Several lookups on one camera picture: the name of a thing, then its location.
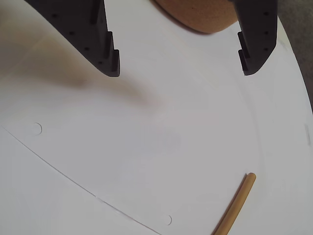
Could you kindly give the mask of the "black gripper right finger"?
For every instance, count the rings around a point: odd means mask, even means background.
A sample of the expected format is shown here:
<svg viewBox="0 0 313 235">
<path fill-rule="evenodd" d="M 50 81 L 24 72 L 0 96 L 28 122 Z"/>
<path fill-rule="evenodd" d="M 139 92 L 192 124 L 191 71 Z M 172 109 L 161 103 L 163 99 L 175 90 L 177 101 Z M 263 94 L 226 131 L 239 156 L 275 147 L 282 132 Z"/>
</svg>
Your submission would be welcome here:
<svg viewBox="0 0 313 235">
<path fill-rule="evenodd" d="M 238 51 L 245 76 L 255 74 L 267 61 L 277 41 L 277 0 L 233 0 L 241 31 Z"/>
</svg>

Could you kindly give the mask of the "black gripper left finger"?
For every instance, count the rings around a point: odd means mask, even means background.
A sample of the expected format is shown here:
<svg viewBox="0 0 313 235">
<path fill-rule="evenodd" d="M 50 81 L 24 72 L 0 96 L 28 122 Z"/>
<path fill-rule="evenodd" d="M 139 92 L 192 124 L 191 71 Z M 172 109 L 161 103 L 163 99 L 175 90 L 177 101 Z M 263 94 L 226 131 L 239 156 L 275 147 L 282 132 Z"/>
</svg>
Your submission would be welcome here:
<svg viewBox="0 0 313 235">
<path fill-rule="evenodd" d="M 27 0 L 93 66 L 109 77 L 120 75 L 119 50 L 108 31 L 103 0 Z"/>
</svg>

